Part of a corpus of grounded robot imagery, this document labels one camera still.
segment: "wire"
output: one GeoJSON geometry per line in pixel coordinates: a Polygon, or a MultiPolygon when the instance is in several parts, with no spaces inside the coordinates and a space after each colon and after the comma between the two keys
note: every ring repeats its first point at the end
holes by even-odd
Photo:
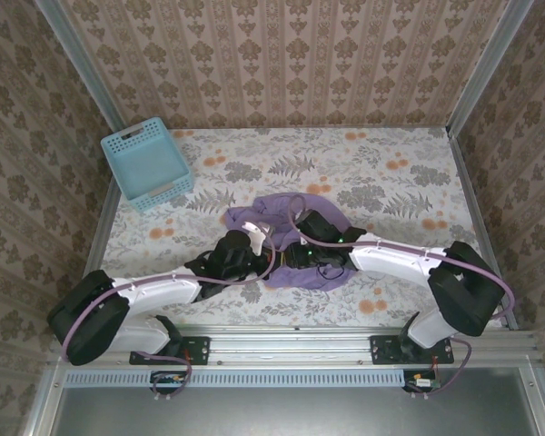
{"type": "Polygon", "coordinates": [[[342,267],[342,271],[339,274],[337,274],[335,277],[327,277],[324,274],[324,272],[321,271],[321,266],[320,265],[317,265],[317,272],[325,280],[336,280],[336,279],[339,279],[345,273],[345,268],[343,268],[343,265],[340,265],[340,266],[342,267]]]}
{"type": "MultiPolygon", "coordinates": [[[[192,377],[192,365],[186,359],[180,359],[179,357],[171,357],[171,356],[154,356],[153,354],[149,354],[147,352],[136,352],[136,353],[144,357],[144,359],[146,360],[177,362],[186,366],[185,379],[183,379],[182,384],[180,384],[180,386],[178,386],[175,391],[169,394],[170,397],[173,397],[174,395],[181,393],[185,385],[190,382],[190,378],[192,377]]],[[[154,384],[152,385],[152,391],[156,395],[156,398],[157,396],[161,395],[160,392],[157,391],[157,382],[159,382],[161,379],[168,376],[169,376],[169,373],[166,373],[166,372],[155,375],[154,384]]]]}
{"type": "Polygon", "coordinates": [[[466,364],[469,362],[469,359],[471,358],[472,346],[467,341],[464,341],[463,339],[451,338],[451,341],[461,343],[462,345],[465,345],[467,348],[466,356],[464,356],[464,360],[462,361],[461,366],[458,367],[458,370],[456,370],[456,372],[452,375],[452,377],[448,381],[446,381],[440,388],[434,391],[430,391],[426,393],[422,391],[420,388],[418,388],[417,386],[408,384],[407,386],[415,390],[416,391],[415,393],[422,396],[428,396],[428,397],[430,397],[431,395],[436,395],[437,393],[443,392],[444,390],[448,389],[456,381],[456,379],[458,379],[458,376],[461,375],[462,370],[464,370],[464,367],[466,366],[466,364]]]}
{"type": "Polygon", "coordinates": [[[438,374],[438,357],[432,356],[432,359],[434,360],[434,379],[438,380],[440,378],[438,374]]]}
{"type": "Polygon", "coordinates": [[[294,218],[292,216],[292,205],[294,204],[295,200],[301,200],[301,202],[302,202],[301,212],[304,212],[306,210],[306,207],[307,207],[307,203],[305,201],[305,198],[302,195],[296,194],[293,197],[291,197],[291,200],[289,200],[289,212],[288,212],[289,223],[291,224],[291,227],[295,231],[299,232],[299,235],[305,241],[307,241],[308,243],[313,243],[315,245],[319,245],[321,247],[327,247],[327,248],[375,247],[375,246],[379,245],[382,248],[390,248],[390,249],[396,250],[398,252],[405,252],[405,253],[415,254],[415,255],[418,255],[418,256],[423,256],[423,257],[426,257],[426,258],[432,258],[432,259],[436,259],[438,261],[450,263],[452,265],[459,266],[459,267],[461,267],[461,268],[463,268],[465,270],[470,270],[470,271],[473,271],[475,273],[478,273],[478,274],[482,275],[483,277],[486,277],[486,278],[492,280],[493,282],[497,283],[502,288],[502,290],[505,292],[505,295],[507,295],[507,297],[509,298],[509,304],[507,304],[507,307],[503,308],[502,311],[500,311],[500,312],[494,314],[493,316],[491,316],[492,320],[502,318],[507,313],[511,312],[513,307],[515,306],[515,295],[513,294],[512,289],[509,287],[509,285],[507,283],[505,283],[502,279],[497,277],[492,272],[488,272],[486,270],[483,270],[482,268],[479,268],[478,266],[471,265],[471,264],[466,263],[466,262],[457,261],[456,259],[452,259],[450,257],[443,256],[441,254],[430,253],[430,252],[426,252],[426,251],[421,250],[421,249],[411,248],[411,247],[407,247],[405,245],[399,245],[397,243],[385,243],[385,242],[375,242],[375,241],[360,241],[360,242],[356,242],[356,243],[324,243],[322,241],[317,241],[317,240],[315,240],[313,238],[310,238],[306,234],[300,232],[299,228],[297,227],[297,225],[294,222],[294,218]]]}
{"type": "Polygon", "coordinates": [[[428,370],[426,370],[425,372],[418,372],[418,373],[414,374],[412,377],[408,377],[406,379],[406,381],[408,382],[410,380],[415,380],[416,375],[420,375],[420,377],[423,377],[424,375],[429,374],[432,371],[434,371],[434,376],[435,376],[434,380],[437,380],[438,379],[438,373],[437,373],[436,368],[434,367],[434,365],[436,364],[435,362],[436,362],[436,356],[432,356],[432,365],[430,365],[430,368],[428,368],[428,370]]]}
{"type": "Polygon", "coordinates": [[[174,280],[192,280],[195,282],[208,282],[208,283],[216,283],[216,284],[226,284],[226,285],[239,285],[239,284],[250,284],[254,282],[258,282],[259,280],[266,277],[274,267],[274,261],[276,259],[276,251],[274,250],[274,242],[273,238],[271,238],[271,235],[268,234],[259,224],[255,224],[255,226],[264,234],[264,237],[266,238],[266,242],[271,246],[271,261],[269,263],[269,266],[264,270],[264,272],[261,275],[258,275],[252,279],[245,280],[243,282],[233,282],[229,280],[220,280],[220,279],[213,279],[211,277],[198,277],[197,275],[193,274],[164,274],[164,275],[155,275],[153,277],[147,277],[145,279],[140,280],[134,280],[132,282],[122,284],[120,286],[117,286],[116,288],[112,288],[108,291],[105,291],[101,295],[99,295],[97,298],[95,298],[84,311],[81,312],[81,314],[77,317],[77,319],[74,321],[73,325],[69,329],[68,333],[64,337],[63,341],[63,349],[61,350],[61,357],[65,362],[68,362],[68,356],[67,356],[67,350],[69,348],[69,344],[71,343],[71,340],[73,339],[74,334],[80,327],[80,325],[83,323],[84,319],[91,313],[95,307],[98,307],[99,304],[104,302],[107,298],[110,296],[123,291],[125,289],[129,289],[133,286],[141,286],[144,284],[149,283],[155,283],[155,282],[172,282],[174,280]]]}

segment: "white arm segment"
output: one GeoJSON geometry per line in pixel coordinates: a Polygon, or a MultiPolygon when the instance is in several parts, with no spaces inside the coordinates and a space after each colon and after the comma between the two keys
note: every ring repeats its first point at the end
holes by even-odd
{"type": "MultiPolygon", "coordinates": [[[[174,276],[185,274],[194,275],[193,272],[183,266],[173,270],[174,276]]],[[[164,276],[166,272],[155,275],[147,275],[145,277],[137,277],[137,279],[115,279],[114,287],[122,284],[133,283],[149,279],[155,276],[164,276]]],[[[129,319],[140,313],[149,312],[162,306],[170,304],[187,304],[193,302],[200,292],[200,283],[196,280],[181,280],[172,279],[161,282],[153,282],[148,284],[139,284],[118,292],[119,295],[129,300],[129,312],[125,319],[129,319]]]]}
{"type": "MultiPolygon", "coordinates": [[[[193,275],[193,272],[180,267],[174,270],[173,274],[193,275]]],[[[152,277],[152,275],[148,275],[138,277],[136,280],[152,277]]],[[[132,279],[114,279],[114,287],[133,282],[132,279]]],[[[169,304],[193,302],[200,289],[201,286],[196,280],[175,279],[132,286],[118,292],[119,295],[129,300],[129,312],[106,352],[139,351],[150,354],[159,352],[170,340],[165,328],[155,318],[145,319],[142,316],[136,317],[136,315],[169,304]]]]}
{"type": "MultiPolygon", "coordinates": [[[[431,253],[446,255],[443,248],[422,248],[407,243],[396,243],[377,237],[373,233],[362,235],[356,242],[372,241],[377,243],[395,243],[402,247],[408,247],[419,250],[427,250],[431,253]]],[[[394,277],[409,280],[420,286],[428,286],[430,269],[436,268],[441,261],[425,258],[416,254],[399,252],[390,248],[380,247],[355,247],[350,253],[353,264],[360,271],[375,271],[377,273],[386,273],[394,277]]]]}
{"type": "MultiPolygon", "coordinates": [[[[396,243],[377,237],[373,233],[366,233],[357,240],[396,243]]],[[[406,243],[396,243],[404,247],[428,250],[431,253],[446,255],[442,248],[425,249],[408,245],[406,243]]],[[[430,269],[436,268],[441,264],[441,261],[429,259],[416,254],[399,252],[389,248],[378,246],[373,247],[355,247],[350,253],[350,257],[355,267],[360,271],[375,271],[377,273],[387,273],[395,277],[409,280],[417,283],[420,286],[430,289],[428,278],[430,277],[430,269]]],[[[438,341],[448,338],[456,334],[457,331],[450,327],[444,321],[438,307],[434,307],[429,311],[421,312],[408,330],[408,336],[422,348],[431,348],[438,341]]]]}

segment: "gray floor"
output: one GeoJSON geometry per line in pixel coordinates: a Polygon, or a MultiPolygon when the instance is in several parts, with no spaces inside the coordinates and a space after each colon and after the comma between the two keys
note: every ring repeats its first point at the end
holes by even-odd
{"type": "Polygon", "coordinates": [[[532,436],[518,373],[468,370],[425,401],[388,388],[66,390],[53,435],[532,436]]]}

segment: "basket handle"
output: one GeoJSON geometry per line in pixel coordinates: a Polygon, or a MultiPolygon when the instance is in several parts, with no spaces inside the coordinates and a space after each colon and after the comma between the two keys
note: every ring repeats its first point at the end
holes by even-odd
{"type": "Polygon", "coordinates": [[[173,188],[173,183],[172,182],[169,182],[167,184],[165,184],[164,186],[160,186],[159,188],[155,188],[153,191],[150,191],[149,193],[147,193],[150,197],[156,197],[158,196],[160,193],[164,193],[165,191],[169,190],[169,189],[172,189],[173,188]]]}
{"type": "Polygon", "coordinates": [[[143,131],[144,131],[144,126],[141,123],[138,123],[136,125],[132,125],[131,127],[127,127],[126,129],[123,129],[121,132],[117,132],[117,134],[124,141],[126,139],[132,138],[142,133],[143,131]]]}

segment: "cable tie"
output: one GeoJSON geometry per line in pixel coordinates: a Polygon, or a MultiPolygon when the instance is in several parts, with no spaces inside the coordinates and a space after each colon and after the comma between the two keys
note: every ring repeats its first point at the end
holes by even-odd
{"type": "Polygon", "coordinates": [[[135,292],[137,290],[137,286],[135,286],[135,279],[131,278],[131,279],[127,279],[127,281],[131,282],[130,290],[135,292]]]}

